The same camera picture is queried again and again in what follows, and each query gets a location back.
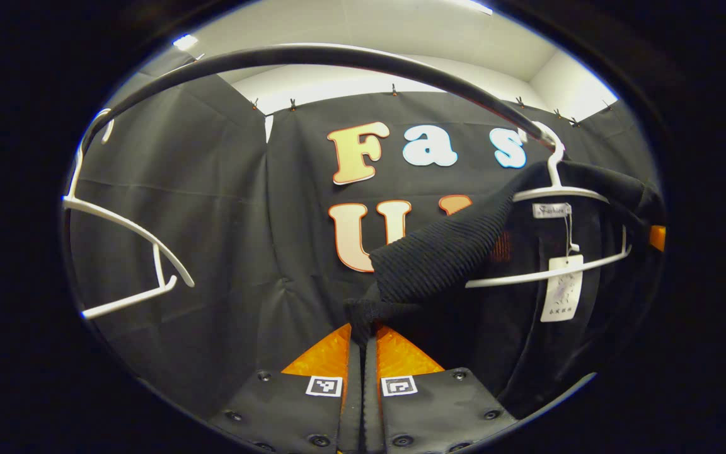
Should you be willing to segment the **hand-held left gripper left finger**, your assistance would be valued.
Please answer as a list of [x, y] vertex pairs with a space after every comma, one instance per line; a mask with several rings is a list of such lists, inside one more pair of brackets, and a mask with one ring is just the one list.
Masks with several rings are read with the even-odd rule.
[[280, 371], [260, 369], [210, 418], [264, 453], [357, 453], [360, 348], [342, 325]]

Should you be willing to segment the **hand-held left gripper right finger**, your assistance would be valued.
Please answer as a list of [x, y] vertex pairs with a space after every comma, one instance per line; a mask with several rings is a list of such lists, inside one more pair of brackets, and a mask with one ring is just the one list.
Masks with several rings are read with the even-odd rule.
[[470, 369], [441, 368], [389, 327], [367, 342], [364, 371], [368, 453], [453, 453], [518, 422]]

